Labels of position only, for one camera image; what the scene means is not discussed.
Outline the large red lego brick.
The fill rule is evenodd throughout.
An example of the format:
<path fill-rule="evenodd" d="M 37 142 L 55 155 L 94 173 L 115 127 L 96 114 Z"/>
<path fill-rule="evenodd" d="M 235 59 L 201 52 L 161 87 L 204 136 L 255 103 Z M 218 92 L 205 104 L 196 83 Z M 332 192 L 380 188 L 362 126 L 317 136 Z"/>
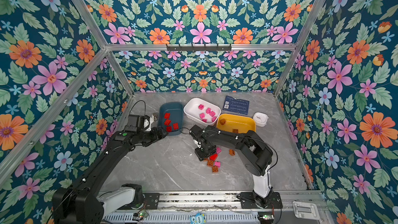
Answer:
<path fill-rule="evenodd" d="M 164 122 L 164 124 L 166 125 L 166 126 L 169 126 L 170 124 L 171 124 L 171 120 L 170 119 L 166 119 L 165 120 L 165 122 Z"/>

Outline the pink lego brick cluster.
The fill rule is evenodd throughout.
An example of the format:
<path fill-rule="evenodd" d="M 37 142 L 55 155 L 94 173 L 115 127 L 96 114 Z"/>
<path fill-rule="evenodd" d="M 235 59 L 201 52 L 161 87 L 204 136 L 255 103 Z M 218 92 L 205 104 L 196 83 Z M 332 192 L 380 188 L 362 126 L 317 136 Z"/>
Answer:
<path fill-rule="evenodd" d="M 200 113 L 200 119 L 201 119 L 203 122 L 207 122 L 207 119 L 205 118 L 205 114 L 204 114 L 204 113 Z"/>

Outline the pink double lego brick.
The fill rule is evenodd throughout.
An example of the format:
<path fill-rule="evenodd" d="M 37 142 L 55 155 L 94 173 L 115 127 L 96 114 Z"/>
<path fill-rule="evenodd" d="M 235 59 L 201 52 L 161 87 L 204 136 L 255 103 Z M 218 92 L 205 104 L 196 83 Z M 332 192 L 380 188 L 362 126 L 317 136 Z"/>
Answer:
<path fill-rule="evenodd" d="M 213 109 L 209 107 L 206 109 L 206 114 L 210 115 L 211 117 L 214 117 L 216 115 L 216 112 L 214 112 Z"/>

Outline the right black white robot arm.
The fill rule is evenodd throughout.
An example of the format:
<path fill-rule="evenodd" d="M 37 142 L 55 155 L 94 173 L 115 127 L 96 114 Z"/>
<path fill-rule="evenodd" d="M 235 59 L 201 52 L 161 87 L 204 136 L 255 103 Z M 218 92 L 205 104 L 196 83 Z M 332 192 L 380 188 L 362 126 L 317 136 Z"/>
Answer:
<path fill-rule="evenodd" d="M 274 152 L 254 131 L 233 133 L 220 130 L 214 126 L 201 128 L 194 125 L 189 134 L 198 146 L 195 154 L 200 161 L 210 159 L 217 154 L 217 147 L 231 149 L 238 154 L 244 167 L 252 174 L 254 203 L 265 208 L 272 201 L 270 170 Z"/>

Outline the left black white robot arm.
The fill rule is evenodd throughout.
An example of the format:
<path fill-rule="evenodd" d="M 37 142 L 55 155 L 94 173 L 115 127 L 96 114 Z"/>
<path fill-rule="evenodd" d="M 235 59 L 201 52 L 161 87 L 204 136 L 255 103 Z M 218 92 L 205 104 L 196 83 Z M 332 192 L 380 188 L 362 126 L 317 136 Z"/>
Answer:
<path fill-rule="evenodd" d="M 121 131 L 110 138 L 104 151 L 68 188 L 58 189 L 52 197 L 52 217 L 56 224 L 99 224 L 105 214 L 97 195 L 119 161 L 136 146 L 148 147 L 164 139 L 168 132 Z"/>

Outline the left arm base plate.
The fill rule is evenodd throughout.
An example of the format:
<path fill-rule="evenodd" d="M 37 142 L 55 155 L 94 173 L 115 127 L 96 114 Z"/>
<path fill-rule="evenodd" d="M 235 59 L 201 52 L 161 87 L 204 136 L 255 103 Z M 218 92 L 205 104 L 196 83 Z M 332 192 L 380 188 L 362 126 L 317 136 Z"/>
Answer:
<path fill-rule="evenodd" d="M 133 201 L 122 209 L 128 210 L 140 210 L 140 209 L 157 209 L 159 204 L 160 194 L 159 193 L 139 193 L 133 199 Z"/>

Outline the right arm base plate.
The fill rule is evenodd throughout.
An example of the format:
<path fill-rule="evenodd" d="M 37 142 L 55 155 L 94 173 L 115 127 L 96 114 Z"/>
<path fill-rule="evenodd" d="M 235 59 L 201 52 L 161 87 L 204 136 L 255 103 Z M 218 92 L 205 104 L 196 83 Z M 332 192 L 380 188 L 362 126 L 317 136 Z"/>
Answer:
<path fill-rule="evenodd" d="M 252 192 L 241 192 L 236 196 L 243 209 L 282 209 L 283 203 L 278 192 L 271 191 L 265 198 Z"/>

